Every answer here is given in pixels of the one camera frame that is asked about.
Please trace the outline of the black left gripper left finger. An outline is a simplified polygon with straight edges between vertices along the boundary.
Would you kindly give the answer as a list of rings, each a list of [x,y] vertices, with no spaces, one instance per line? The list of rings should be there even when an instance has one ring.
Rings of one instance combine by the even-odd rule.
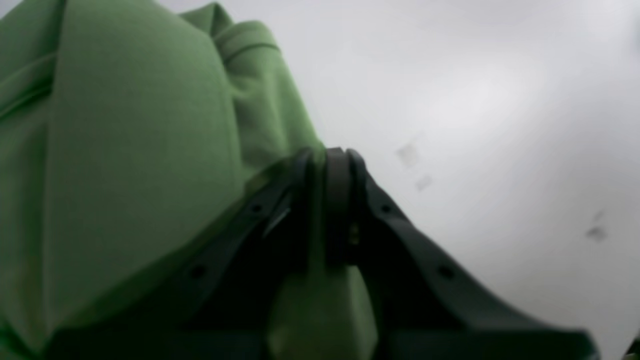
[[[151,293],[97,325],[59,331],[47,360],[267,360],[286,276],[307,263],[314,154],[300,150],[218,235]]]

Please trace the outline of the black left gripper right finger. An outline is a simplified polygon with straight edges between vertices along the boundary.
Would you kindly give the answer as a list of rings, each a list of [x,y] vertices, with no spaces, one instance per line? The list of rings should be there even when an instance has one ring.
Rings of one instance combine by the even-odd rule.
[[[548,325],[480,284],[419,230],[353,149],[330,148],[326,260],[353,265],[374,312],[375,360],[598,360],[585,330]]]

